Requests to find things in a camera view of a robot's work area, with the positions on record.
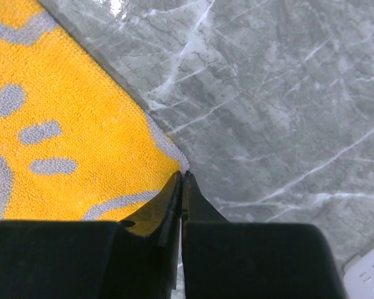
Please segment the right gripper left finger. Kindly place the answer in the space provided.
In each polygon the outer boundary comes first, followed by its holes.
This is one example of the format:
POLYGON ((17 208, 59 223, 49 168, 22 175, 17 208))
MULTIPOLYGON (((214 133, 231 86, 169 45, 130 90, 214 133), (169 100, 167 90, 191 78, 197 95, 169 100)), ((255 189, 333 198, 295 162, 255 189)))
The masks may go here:
POLYGON ((181 174, 114 221, 0 221, 0 298, 169 298, 181 174))

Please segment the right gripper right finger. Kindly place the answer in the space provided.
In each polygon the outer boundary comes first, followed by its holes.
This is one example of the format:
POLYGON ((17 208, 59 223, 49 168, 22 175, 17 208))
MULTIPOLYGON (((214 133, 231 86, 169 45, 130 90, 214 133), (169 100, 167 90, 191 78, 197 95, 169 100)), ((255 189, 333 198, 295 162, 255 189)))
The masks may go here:
POLYGON ((312 224, 231 222, 192 173, 182 193, 187 298, 344 298, 323 233, 312 224))

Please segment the yellow duck towel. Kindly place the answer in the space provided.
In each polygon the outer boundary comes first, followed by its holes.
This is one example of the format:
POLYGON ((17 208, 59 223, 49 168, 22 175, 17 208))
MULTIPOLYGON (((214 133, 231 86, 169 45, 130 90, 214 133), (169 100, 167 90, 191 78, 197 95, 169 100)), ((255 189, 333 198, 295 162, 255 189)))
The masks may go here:
POLYGON ((188 168, 37 1, 0 1, 0 220, 119 221, 188 168))

